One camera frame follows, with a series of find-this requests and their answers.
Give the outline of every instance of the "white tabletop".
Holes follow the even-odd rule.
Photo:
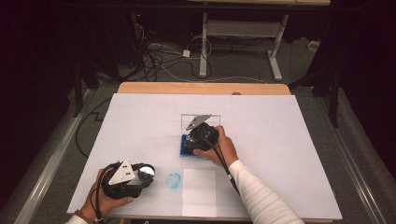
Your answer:
[[[130,159],[156,168],[155,180],[133,203],[113,210],[113,217],[191,218],[182,211],[191,187],[183,180],[193,171],[208,171],[215,181],[215,213],[209,218],[246,219],[245,206],[225,172],[211,161],[181,159],[181,114],[221,115],[240,160],[283,197],[303,219],[341,219],[332,189],[305,126],[294,96],[115,94],[90,157],[67,210],[73,213],[85,202],[99,169]],[[179,175],[180,185],[170,188],[166,179]]]

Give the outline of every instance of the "black device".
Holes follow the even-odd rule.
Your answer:
[[[142,189],[148,188],[154,181],[155,169],[150,164],[137,163],[132,165],[128,161],[124,161],[123,163],[116,162],[109,166],[113,169],[105,174],[101,183],[105,195],[110,198],[137,198],[141,194]],[[128,184],[132,180],[137,180],[138,184]]]
[[[207,151],[216,144],[218,138],[219,132],[215,127],[202,122],[187,135],[184,148],[190,152],[196,148]]]

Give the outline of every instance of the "dark background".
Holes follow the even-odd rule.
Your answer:
[[[396,118],[392,114],[396,103],[393,88],[396,81],[395,7],[391,0],[332,1],[332,5],[367,10],[332,15],[332,21],[324,15],[290,15],[284,39],[321,38],[321,46],[307,75],[335,62],[334,69],[340,74],[341,87],[356,116],[395,176],[395,157],[392,156],[396,144],[393,127]],[[75,10],[60,10],[50,0],[0,3],[3,78],[0,207],[69,107],[67,94],[74,85],[73,71],[77,63],[84,80],[94,87],[97,82],[94,71],[117,77],[117,65],[138,60],[138,53],[123,53],[134,46],[134,30],[125,20],[127,16],[117,12],[81,14]],[[191,34],[197,35],[201,29],[201,16],[197,14],[169,16],[167,12],[145,12],[143,16],[149,30],[181,44],[188,43]],[[329,89],[331,80],[327,76],[331,76],[334,69],[307,84]]]

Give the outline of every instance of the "white desk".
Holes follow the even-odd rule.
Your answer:
[[[191,0],[193,2],[230,3],[230,4],[267,4],[267,5],[302,5],[302,6],[328,6],[330,0]],[[234,35],[252,37],[274,37],[275,44],[272,50],[267,51],[269,63],[276,81],[282,80],[282,75],[276,61],[276,54],[286,28],[289,15],[283,15],[280,22],[258,21],[212,21],[203,17],[202,49],[200,61],[200,77],[206,77],[207,64],[207,36],[208,35]]]
[[[132,162],[153,165],[157,172],[155,180],[133,203],[113,210],[111,216],[249,220],[245,206],[220,167],[211,161],[186,160],[178,156],[180,115],[219,114],[221,124],[235,143],[239,158],[283,197],[301,218],[322,222],[342,218],[299,106],[294,96],[284,91],[284,85],[128,85],[134,92],[146,90],[154,93],[114,95],[68,213],[83,205],[100,168],[128,158]],[[200,94],[196,90],[198,87],[202,87],[201,91],[214,90],[217,94]],[[178,94],[171,93],[170,88]],[[197,92],[181,94],[188,88],[195,88]],[[270,94],[285,92],[285,95],[224,95],[230,90],[242,93],[248,90],[257,94],[253,90],[258,88],[269,90]],[[121,92],[125,90],[128,88],[120,87]],[[215,172],[215,216],[182,216],[184,169]],[[172,174],[181,176],[180,186],[176,189],[166,185],[167,177]]]

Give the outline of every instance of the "white sleeve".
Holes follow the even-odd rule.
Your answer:
[[[73,215],[72,217],[70,217],[70,219],[64,223],[64,224],[87,224],[87,222],[82,219],[81,217],[78,217],[76,215]]]
[[[303,223],[290,206],[241,161],[233,162],[229,170],[253,223]]]

